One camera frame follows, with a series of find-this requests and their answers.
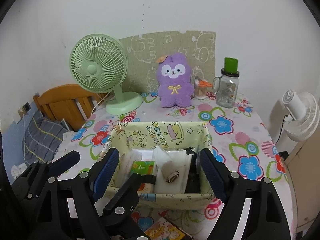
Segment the green tissue pack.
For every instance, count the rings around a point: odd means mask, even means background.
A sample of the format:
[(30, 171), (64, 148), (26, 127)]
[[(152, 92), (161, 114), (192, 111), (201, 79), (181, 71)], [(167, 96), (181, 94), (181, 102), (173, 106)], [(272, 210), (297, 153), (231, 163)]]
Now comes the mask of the green tissue pack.
[(136, 173), (141, 176), (140, 193), (153, 193), (155, 186), (155, 179), (157, 174), (157, 167), (153, 160), (149, 161), (134, 161), (130, 173)]

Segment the clear plastic packet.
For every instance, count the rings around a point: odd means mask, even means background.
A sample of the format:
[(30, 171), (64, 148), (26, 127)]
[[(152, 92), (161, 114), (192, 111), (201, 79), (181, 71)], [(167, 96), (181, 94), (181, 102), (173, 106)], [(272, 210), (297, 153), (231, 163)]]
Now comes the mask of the clear plastic packet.
[(153, 151), (146, 149), (132, 149), (125, 153), (121, 158), (121, 174), (127, 177), (130, 173), (134, 161), (152, 161), (154, 160)]

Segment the crumpled white cloth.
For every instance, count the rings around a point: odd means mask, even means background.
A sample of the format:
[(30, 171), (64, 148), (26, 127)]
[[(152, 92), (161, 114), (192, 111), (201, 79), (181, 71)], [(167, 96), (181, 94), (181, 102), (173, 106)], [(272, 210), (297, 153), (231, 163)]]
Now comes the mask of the crumpled white cloth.
[(11, 167), (11, 175), (14, 180), (16, 180), (25, 170), (27, 169), (27, 165), (22, 163), (18, 166), (14, 165)]

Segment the grey plaid pillow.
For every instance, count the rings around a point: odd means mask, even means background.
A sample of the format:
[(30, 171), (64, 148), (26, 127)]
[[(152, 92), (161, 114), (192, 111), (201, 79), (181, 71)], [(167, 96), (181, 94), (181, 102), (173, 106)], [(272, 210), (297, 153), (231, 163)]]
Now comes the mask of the grey plaid pillow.
[(51, 121), (41, 111), (36, 111), (22, 140), (25, 164), (30, 166), (34, 161), (52, 161), (67, 131), (58, 121)]

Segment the yellow cartoon tissue pack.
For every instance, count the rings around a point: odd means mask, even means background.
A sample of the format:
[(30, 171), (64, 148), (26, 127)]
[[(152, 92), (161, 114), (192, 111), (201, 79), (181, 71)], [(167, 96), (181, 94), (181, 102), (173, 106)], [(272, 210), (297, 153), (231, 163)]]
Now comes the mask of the yellow cartoon tissue pack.
[(166, 217), (160, 217), (144, 232), (154, 240), (192, 240), (193, 237), (184, 232)]

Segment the yellow cartoon storage box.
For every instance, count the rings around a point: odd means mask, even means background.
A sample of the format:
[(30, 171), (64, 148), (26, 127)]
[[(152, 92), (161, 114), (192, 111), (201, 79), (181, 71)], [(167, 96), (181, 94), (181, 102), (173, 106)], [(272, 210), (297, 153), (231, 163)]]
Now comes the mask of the yellow cartoon storage box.
[(200, 167), (200, 151), (210, 149), (212, 137), (200, 121), (149, 121), (117, 124), (99, 157), (110, 148), (119, 152), (119, 163), (104, 196), (112, 198), (130, 173), (155, 165), (155, 185), (139, 193), (141, 205), (173, 210), (205, 208), (214, 198)]

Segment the wooden bed headboard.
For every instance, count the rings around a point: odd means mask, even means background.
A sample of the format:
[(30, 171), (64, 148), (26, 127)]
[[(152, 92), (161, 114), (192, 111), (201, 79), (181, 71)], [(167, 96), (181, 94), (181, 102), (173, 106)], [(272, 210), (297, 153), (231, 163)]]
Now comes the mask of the wooden bed headboard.
[(39, 111), (52, 121), (65, 120), (75, 131), (92, 115), (94, 103), (104, 96), (81, 88), (77, 84), (61, 85), (42, 95), (33, 96)]

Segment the floral tablecloth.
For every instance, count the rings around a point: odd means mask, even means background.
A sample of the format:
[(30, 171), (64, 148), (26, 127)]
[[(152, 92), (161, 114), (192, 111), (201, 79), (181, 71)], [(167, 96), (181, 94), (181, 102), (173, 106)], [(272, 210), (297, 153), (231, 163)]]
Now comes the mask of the floral tablecloth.
[[(191, 106), (186, 108), (160, 107), (156, 92), (142, 93), (142, 97), (143, 104), (135, 111), (116, 116), (99, 109), (78, 132), (65, 133), (54, 161), (72, 150), (78, 151), (81, 159), (59, 179), (74, 178), (79, 172), (88, 171), (97, 161), (99, 153), (105, 150), (103, 146), (106, 143), (109, 146), (111, 131), (119, 122), (146, 122), (152, 121), (153, 117), (157, 118), (155, 120), (177, 122), (177, 125), (182, 121), (207, 121), (211, 135), (207, 137), (207, 141), (213, 147), (214, 157), (225, 163), (230, 171), (238, 171), (244, 178), (270, 178), (283, 201), (291, 237), (294, 235), (295, 223), (288, 176), (267, 129), (246, 96), (238, 93), (232, 109), (220, 108), (212, 92), (208, 92), (202, 100), (193, 100)], [(214, 198), (200, 210), (179, 211), (167, 207), (155, 209), (144, 206), (136, 208), (132, 217), (145, 231), (164, 216), (194, 239), (206, 239), (222, 209), (221, 200)]]

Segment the white floor fan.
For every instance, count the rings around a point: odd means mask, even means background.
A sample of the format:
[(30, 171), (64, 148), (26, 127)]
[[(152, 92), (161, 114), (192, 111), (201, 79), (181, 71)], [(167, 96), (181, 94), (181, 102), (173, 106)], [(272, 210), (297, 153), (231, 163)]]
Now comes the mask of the white floor fan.
[(319, 125), (319, 105), (309, 92), (298, 94), (289, 89), (274, 105), (268, 130), (277, 144), (283, 133), (295, 142), (309, 139)]

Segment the green desk fan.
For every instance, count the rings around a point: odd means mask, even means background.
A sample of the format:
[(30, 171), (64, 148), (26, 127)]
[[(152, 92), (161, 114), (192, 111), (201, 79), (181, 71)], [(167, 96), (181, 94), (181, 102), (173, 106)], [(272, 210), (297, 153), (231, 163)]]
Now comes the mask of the green desk fan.
[(106, 103), (106, 112), (112, 115), (129, 113), (143, 102), (137, 92), (122, 91), (128, 66), (123, 45), (104, 34), (83, 37), (69, 57), (70, 72), (80, 87), (95, 94), (114, 92), (115, 98)]

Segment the purple plush toy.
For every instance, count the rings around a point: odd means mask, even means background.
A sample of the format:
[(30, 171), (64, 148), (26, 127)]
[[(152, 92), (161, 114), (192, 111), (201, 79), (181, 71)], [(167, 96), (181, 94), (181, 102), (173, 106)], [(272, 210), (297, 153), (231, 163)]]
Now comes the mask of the purple plush toy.
[(161, 106), (189, 107), (194, 93), (194, 85), (191, 83), (191, 68), (182, 53), (164, 55), (157, 59), (156, 71), (159, 83), (158, 96)]

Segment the glass jar green lid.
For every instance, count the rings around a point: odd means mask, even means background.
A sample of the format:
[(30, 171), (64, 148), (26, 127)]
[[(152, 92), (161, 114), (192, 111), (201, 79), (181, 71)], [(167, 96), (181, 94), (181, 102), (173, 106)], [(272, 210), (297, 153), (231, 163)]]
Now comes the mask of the glass jar green lid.
[(238, 59), (225, 57), (221, 75), (213, 79), (212, 89), (216, 103), (225, 108), (233, 108), (239, 87)]

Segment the cartoon cardboard sheet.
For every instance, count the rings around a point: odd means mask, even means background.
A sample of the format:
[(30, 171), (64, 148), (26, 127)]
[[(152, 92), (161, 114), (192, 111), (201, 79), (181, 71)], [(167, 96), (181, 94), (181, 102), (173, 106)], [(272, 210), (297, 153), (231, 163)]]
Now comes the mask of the cartoon cardboard sheet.
[(124, 92), (157, 92), (156, 70), (160, 57), (181, 53), (191, 67), (191, 79), (212, 81), (215, 76), (215, 40), (213, 31), (163, 31), (121, 38), (128, 70), (121, 84)]

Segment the cotton swab container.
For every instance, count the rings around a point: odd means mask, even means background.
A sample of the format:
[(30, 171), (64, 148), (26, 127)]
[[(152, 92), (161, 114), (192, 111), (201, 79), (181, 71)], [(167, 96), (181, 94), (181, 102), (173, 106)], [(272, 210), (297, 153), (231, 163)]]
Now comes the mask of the cotton swab container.
[(212, 88), (212, 83), (201, 79), (198, 76), (194, 77), (194, 97), (196, 99), (205, 99), (208, 90)]

